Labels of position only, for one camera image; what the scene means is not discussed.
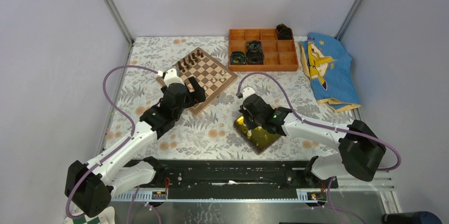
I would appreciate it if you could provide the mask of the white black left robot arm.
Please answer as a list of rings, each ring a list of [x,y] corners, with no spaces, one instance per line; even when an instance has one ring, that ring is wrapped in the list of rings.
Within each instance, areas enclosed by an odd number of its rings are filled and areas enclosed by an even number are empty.
[[[143,113],[128,137],[123,137],[112,149],[86,163],[76,160],[69,166],[65,185],[68,203],[74,203],[83,215],[92,218],[100,214],[117,194],[140,184],[162,185],[163,171],[150,163],[141,161],[128,168],[124,165],[141,148],[171,130],[186,108],[205,101],[205,89],[196,78],[191,76],[188,81],[192,91],[180,77],[165,77],[159,104]]]

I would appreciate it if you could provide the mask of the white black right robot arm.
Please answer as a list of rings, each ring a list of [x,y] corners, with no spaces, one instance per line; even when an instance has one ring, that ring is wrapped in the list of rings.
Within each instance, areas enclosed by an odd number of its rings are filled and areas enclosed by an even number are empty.
[[[274,109],[256,94],[244,97],[239,111],[249,130],[261,128],[274,135],[309,139],[336,151],[310,159],[303,179],[311,188],[339,175],[370,182],[386,152],[386,147],[377,142],[372,130],[360,120],[335,126],[319,124],[316,119],[297,118],[291,109]]]

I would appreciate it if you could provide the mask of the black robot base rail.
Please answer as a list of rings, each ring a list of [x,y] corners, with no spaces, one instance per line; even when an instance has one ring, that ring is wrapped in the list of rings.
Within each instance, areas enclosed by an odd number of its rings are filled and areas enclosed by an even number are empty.
[[[108,187],[118,196],[138,185],[153,190],[151,200],[297,200],[299,189],[318,197],[338,183],[319,180],[306,161],[156,160],[129,161],[110,174]]]

